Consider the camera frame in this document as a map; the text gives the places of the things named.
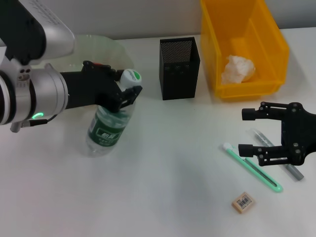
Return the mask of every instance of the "white table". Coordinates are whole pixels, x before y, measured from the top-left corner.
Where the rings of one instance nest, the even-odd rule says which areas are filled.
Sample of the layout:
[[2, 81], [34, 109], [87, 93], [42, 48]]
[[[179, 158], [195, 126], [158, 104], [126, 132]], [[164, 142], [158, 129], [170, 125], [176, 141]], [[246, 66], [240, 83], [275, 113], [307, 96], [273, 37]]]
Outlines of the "white table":
[[[136, 111], [108, 157], [85, 155], [91, 107], [68, 110], [44, 126], [0, 127], [0, 235], [3, 237], [314, 237], [316, 154], [277, 194], [219, 146], [254, 143], [246, 130], [280, 144], [280, 122], [242, 121], [261, 101], [301, 102], [316, 113], [316, 28], [283, 30], [291, 48], [286, 85], [258, 101], [223, 103], [203, 68], [195, 99], [162, 101], [159, 39], [120, 40], [144, 78]], [[231, 202], [247, 191], [256, 205], [239, 215]]]

